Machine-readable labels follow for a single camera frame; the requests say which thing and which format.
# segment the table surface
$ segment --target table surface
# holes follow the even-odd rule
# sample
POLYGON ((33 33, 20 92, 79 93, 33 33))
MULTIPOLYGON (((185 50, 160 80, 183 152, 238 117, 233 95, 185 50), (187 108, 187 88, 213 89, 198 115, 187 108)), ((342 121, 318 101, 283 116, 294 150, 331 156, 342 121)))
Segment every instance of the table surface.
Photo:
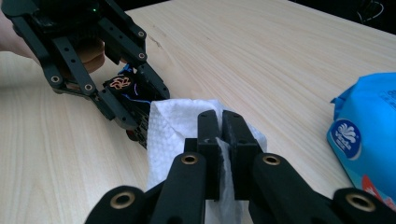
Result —
MULTIPOLYGON (((286 0, 174 0, 129 11, 172 98, 219 99, 317 192, 351 184, 326 141, 331 99, 395 70, 395 35, 286 0)), ((92 74, 101 86, 120 67, 92 74)), ((147 152, 32 60, 0 53, 0 223, 82 223, 120 185, 146 190, 147 152)), ((244 223, 250 223, 248 215, 244 223)))

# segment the package logo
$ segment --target package logo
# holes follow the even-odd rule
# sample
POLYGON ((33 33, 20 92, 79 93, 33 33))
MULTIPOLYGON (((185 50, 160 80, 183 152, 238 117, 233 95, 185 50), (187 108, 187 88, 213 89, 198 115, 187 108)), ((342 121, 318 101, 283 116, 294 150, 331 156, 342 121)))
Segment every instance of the package logo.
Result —
POLYGON ((332 140, 350 160, 356 160, 361 154, 361 132, 347 119, 339 119, 332 126, 332 140))

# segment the robotic hand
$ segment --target robotic hand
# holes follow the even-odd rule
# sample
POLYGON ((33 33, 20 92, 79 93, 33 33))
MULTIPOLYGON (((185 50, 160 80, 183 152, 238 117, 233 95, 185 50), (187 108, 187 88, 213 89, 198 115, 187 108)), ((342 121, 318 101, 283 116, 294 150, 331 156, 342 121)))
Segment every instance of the robotic hand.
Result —
POLYGON ((151 101, 169 99, 169 90, 147 63, 145 31, 124 12, 163 0, 4 0, 2 10, 40 61, 44 76, 57 93, 91 100, 103 115, 114 119, 129 138, 146 147, 151 101), (119 75, 98 90, 75 46, 100 38, 105 54, 118 64, 119 75))

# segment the blue package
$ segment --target blue package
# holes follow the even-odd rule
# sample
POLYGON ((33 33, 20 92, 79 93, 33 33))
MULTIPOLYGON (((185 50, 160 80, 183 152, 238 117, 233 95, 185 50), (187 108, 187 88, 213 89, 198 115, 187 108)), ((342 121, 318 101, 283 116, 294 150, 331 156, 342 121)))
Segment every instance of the blue package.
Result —
POLYGON ((360 77, 332 103, 335 155, 356 188, 396 211, 396 73, 360 77))

